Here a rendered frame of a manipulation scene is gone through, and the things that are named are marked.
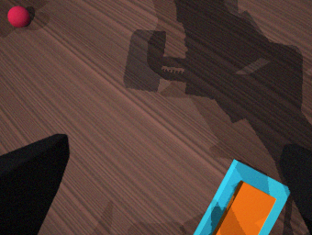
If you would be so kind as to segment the red ball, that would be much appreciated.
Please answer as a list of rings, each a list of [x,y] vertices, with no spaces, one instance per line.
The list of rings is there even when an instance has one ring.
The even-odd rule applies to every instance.
[[[30,20],[29,12],[23,6],[14,6],[8,12],[8,21],[16,28],[23,28]]]

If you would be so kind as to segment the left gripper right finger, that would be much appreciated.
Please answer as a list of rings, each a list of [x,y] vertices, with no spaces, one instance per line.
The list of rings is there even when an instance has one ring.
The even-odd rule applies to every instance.
[[[279,161],[295,204],[312,235],[312,151],[285,144]]]

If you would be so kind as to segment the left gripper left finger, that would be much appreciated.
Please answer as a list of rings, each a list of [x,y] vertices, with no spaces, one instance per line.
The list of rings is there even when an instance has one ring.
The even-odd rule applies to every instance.
[[[38,235],[69,157],[59,133],[0,156],[0,235]]]

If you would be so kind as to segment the orange bar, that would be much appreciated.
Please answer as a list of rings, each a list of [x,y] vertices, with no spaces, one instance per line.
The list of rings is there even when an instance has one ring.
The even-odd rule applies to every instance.
[[[212,235],[258,235],[276,198],[240,180]]]

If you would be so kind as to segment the cyan rectangle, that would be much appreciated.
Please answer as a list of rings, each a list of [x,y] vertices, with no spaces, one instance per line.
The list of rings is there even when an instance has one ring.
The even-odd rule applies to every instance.
[[[273,180],[241,162],[233,160],[194,235],[212,235],[240,180],[276,198],[273,208],[259,233],[259,235],[269,234],[290,195],[290,191],[286,185]]]

